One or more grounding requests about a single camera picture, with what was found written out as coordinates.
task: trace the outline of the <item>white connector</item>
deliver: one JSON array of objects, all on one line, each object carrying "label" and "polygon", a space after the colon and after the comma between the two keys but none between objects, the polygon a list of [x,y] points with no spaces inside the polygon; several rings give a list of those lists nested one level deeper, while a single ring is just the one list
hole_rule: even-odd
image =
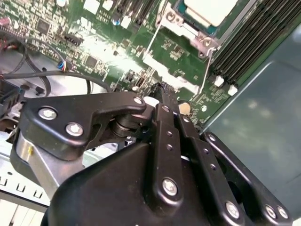
[{"label": "white connector", "polygon": [[230,96],[234,96],[237,92],[238,92],[237,87],[234,86],[234,85],[230,85],[230,88],[229,88],[229,90],[228,90],[228,94],[229,94]]},{"label": "white connector", "polygon": [[217,87],[220,87],[220,86],[222,86],[222,84],[224,84],[224,79],[220,75],[218,75],[215,78],[214,85]]},{"label": "white connector", "polygon": [[124,27],[125,29],[128,28],[128,26],[130,25],[131,23],[131,18],[129,16],[124,16],[124,18],[122,19],[121,21],[121,26]]},{"label": "white connector", "polygon": [[113,6],[113,1],[112,0],[106,0],[103,2],[103,8],[107,11],[110,11],[110,9],[112,8]]}]

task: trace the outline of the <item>microchip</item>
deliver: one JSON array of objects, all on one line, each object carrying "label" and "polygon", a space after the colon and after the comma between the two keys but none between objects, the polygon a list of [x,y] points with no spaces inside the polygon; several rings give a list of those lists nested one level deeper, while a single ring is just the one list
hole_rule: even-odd
[{"label": "microchip", "polygon": [[128,42],[128,40],[124,39],[122,41],[122,44],[124,45],[125,48],[127,48],[130,43]]},{"label": "microchip", "polygon": [[41,34],[47,34],[49,30],[50,25],[45,22],[44,20],[39,19],[38,25],[37,25],[37,31],[39,31]]},{"label": "microchip", "polygon": [[97,60],[91,56],[88,56],[86,60],[86,66],[90,68],[95,68],[96,64],[97,64]]},{"label": "microchip", "polygon": [[58,34],[60,34],[60,33],[62,33],[62,31],[63,31],[63,27],[62,26],[58,26],[58,29],[57,29],[57,33]]},{"label": "microchip", "polygon": [[141,52],[143,50],[143,46],[138,46],[137,47],[137,52]]}]

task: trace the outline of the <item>robotic arm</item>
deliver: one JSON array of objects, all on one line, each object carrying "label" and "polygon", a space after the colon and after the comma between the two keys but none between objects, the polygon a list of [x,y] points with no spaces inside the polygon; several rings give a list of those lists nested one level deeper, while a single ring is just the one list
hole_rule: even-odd
[{"label": "robotic arm", "polygon": [[[11,162],[49,196],[43,225],[292,225],[216,135],[199,136],[170,88],[150,96],[160,103],[133,92],[27,101]],[[82,166],[85,150],[127,137],[137,142]]]}]

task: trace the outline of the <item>blue wire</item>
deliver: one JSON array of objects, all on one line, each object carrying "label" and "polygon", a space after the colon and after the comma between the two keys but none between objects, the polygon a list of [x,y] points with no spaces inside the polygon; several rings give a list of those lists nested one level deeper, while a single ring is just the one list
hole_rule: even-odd
[{"label": "blue wire", "polygon": [[64,62],[62,61],[62,62],[57,66],[57,68],[58,68],[58,69],[62,69],[62,68],[63,68],[63,65],[64,65]]}]

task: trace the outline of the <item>black memory slot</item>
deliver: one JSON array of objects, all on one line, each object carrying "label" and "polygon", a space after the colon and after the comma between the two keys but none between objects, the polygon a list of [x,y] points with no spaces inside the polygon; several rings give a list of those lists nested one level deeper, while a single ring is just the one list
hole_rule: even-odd
[{"label": "black memory slot", "polygon": [[235,56],[235,59],[229,60],[227,58],[224,58],[224,61],[220,63],[220,70],[222,70],[223,73],[227,75],[231,75],[227,73],[227,69],[230,68],[235,61],[239,60],[239,57],[245,53],[245,49],[251,45],[254,42],[254,34],[258,32],[262,28],[262,25],[267,25],[267,19],[269,19],[270,16],[270,10],[274,10],[277,5],[276,1],[273,2],[273,5],[269,5],[269,7],[265,7],[263,11],[261,11],[260,16],[258,16],[258,19],[256,20],[256,23],[253,23],[250,26],[250,29],[245,31],[245,34],[240,35],[240,40],[237,45],[233,47],[233,49],[230,50],[229,56]]},{"label": "black memory slot", "polygon": [[262,12],[266,11],[269,6],[275,0],[265,0],[259,4],[256,10],[251,14],[250,18],[243,24],[238,34],[235,35],[232,40],[227,44],[225,49],[218,55],[218,57],[214,61],[215,69],[219,70],[225,60],[227,60],[227,56],[230,56],[234,49],[239,46],[239,43],[243,40],[244,36],[248,34],[250,29],[257,23],[261,16]]},{"label": "black memory slot", "polygon": [[250,66],[252,66],[252,64],[260,57],[260,55],[270,46],[270,44],[274,42],[282,34],[282,32],[287,28],[287,26],[291,22],[293,22],[294,19],[296,19],[296,17],[300,14],[300,12],[301,12],[301,2],[296,8],[294,8],[294,12],[288,14],[290,16],[288,22],[281,23],[278,25],[277,31],[273,33],[273,35],[269,38],[268,41],[264,42],[261,45],[260,51],[256,51],[253,57],[250,60],[248,60],[247,63],[243,65],[243,67],[239,69],[239,73],[236,73],[236,76],[231,78],[229,82],[232,83],[236,81],[241,75],[246,73],[246,71],[250,68]]},{"label": "black memory slot", "polygon": [[290,7],[290,2],[287,1],[286,3],[287,4],[283,4],[283,2],[281,3],[281,7],[278,9],[280,12],[279,14],[274,14],[272,18],[269,18],[269,21],[266,21],[266,24],[261,24],[262,26],[260,26],[260,31],[255,33],[253,36],[252,45],[246,46],[244,52],[236,56],[236,60],[227,65],[227,69],[225,69],[224,72],[230,75],[230,80],[236,78],[236,73],[239,72],[239,69],[243,67],[244,64],[248,63],[253,54],[258,51],[262,51],[261,46],[263,44],[270,43],[269,36],[277,32],[276,29],[279,25],[279,21],[277,21],[276,18],[278,18],[278,20],[283,20],[285,14],[287,14],[287,10],[289,9],[288,7]]},{"label": "black memory slot", "polygon": [[117,13],[119,14],[119,16],[122,16],[123,14],[125,14],[127,7],[129,5],[129,3],[131,2],[131,0],[121,0],[117,6]]},{"label": "black memory slot", "polygon": [[145,20],[148,12],[151,10],[152,5],[154,4],[155,0],[147,0],[147,2],[142,6],[141,12],[137,16],[137,19],[135,20],[135,23],[138,26],[141,26],[143,21]]},{"label": "black memory slot", "polygon": [[217,56],[212,65],[214,71],[224,75],[227,82],[236,82],[300,11],[300,1],[296,0],[262,2]]},{"label": "black memory slot", "polygon": [[137,13],[139,12],[139,9],[142,7],[142,5],[143,5],[142,0],[136,0],[135,5],[133,6],[134,17],[137,16]]},{"label": "black memory slot", "polygon": [[[285,4],[283,2],[279,2],[278,5],[275,4],[274,7],[272,7],[272,10],[280,10],[281,8],[285,7]],[[256,28],[248,34],[248,39],[245,39],[244,42],[241,44],[239,49],[237,50],[237,54],[235,54],[235,59],[232,60],[229,64],[226,65],[226,68],[223,68],[223,72],[230,76],[230,79],[235,76],[233,74],[233,71],[240,67],[241,64],[244,64],[243,60],[246,60],[245,57],[249,57],[251,52],[254,50],[257,50],[257,46],[260,41],[263,41],[264,36],[267,37],[271,30],[273,30],[273,27],[276,26],[276,23],[273,25],[273,18],[276,17],[276,15],[271,14],[270,11],[266,11],[265,15],[261,18],[260,23],[257,24]]]}]

